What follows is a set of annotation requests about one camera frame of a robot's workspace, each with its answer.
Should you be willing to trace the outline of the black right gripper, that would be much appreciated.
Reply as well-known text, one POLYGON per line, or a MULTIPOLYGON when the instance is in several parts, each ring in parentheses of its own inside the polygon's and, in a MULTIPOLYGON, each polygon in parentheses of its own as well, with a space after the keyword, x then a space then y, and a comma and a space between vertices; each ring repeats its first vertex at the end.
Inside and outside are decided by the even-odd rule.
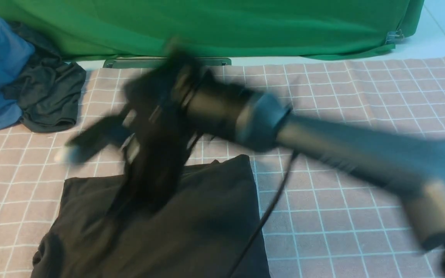
POLYGON ((175 49, 157 68, 124 84, 126 107, 135 113, 128 125, 133 136, 124 151, 124 179, 107 211, 109 217, 132 211, 156 213, 177 193, 194 146, 191 139, 199 139, 181 103, 202 71, 192 53, 175 49))

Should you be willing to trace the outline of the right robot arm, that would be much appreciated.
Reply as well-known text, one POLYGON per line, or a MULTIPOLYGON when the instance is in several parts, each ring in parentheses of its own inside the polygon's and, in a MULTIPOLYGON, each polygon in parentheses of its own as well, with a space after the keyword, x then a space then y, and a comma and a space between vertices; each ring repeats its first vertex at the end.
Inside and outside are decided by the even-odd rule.
POLYGON ((396 196, 420 248, 444 248, 445 139, 418 139, 299 115, 278 98, 222 81, 185 51, 123 88, 122 111, 136 113, 131 127, 141 149, 146 139, 174 132, 181 141, 209 134, 257 153, 277 147, 303 154, 396 196))

